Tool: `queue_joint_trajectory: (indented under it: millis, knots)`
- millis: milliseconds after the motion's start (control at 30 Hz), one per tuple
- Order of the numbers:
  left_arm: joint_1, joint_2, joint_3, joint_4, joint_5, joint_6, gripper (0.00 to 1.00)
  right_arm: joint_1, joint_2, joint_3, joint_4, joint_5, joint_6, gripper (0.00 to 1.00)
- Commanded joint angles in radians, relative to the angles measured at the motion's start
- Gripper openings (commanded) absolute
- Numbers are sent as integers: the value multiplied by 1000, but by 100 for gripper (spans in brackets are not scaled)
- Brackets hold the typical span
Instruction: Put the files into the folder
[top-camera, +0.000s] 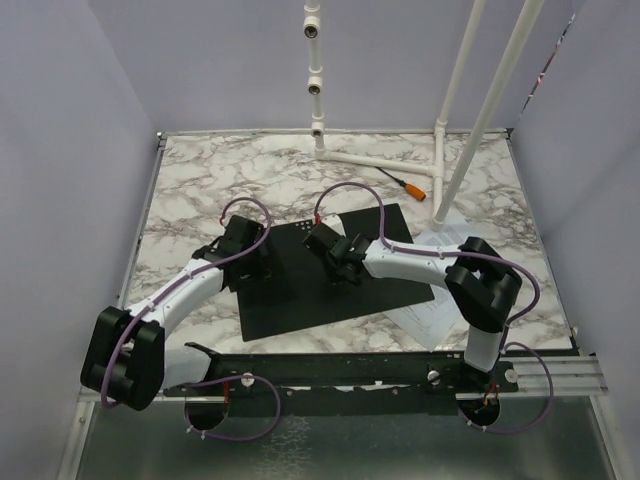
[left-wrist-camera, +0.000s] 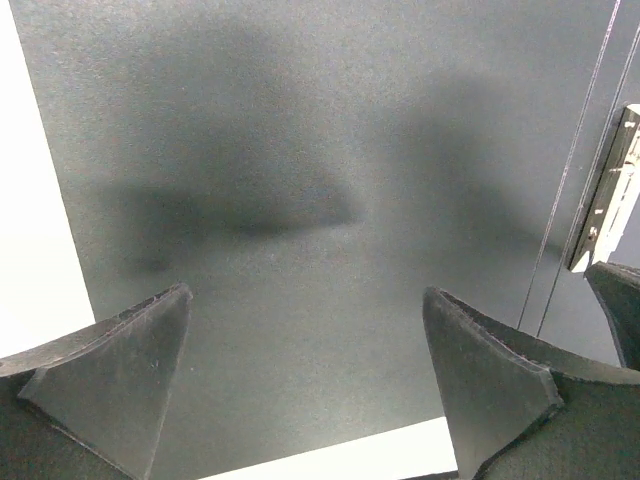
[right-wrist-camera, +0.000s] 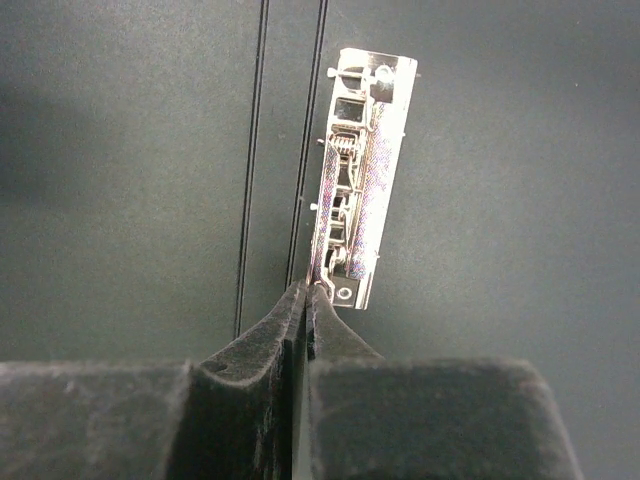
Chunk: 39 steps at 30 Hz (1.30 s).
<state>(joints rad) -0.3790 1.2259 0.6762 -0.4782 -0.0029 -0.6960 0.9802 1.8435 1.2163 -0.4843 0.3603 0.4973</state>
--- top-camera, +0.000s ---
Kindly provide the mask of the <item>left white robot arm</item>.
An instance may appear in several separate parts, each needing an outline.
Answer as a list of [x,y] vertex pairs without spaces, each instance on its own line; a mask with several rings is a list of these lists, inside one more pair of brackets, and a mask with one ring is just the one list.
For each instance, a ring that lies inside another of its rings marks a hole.
[[112,408],[145,409],[162,390],[189,384],[206,395],[221,371],[196,347],[168,350],[166,340],[206,300],[229,288],[265,252],[271,224],[234,215],[224,233],[196,249],[187,264],[152,295],[97,317],[80,373],[82,386]]

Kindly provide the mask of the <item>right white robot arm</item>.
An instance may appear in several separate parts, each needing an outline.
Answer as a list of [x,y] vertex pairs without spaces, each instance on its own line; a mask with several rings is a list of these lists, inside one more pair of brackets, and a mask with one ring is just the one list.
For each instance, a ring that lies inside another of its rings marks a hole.
[[507,319],[522,278],[486,241],[469,237],[460,246],[433,252],[385,238],[369,240],[362,234],[348,238],[318,223],[303,245],[334,282],[394,279],[447,290],[469,324],[464,362],[459,367],[461,383],[481,391],[494,381]]

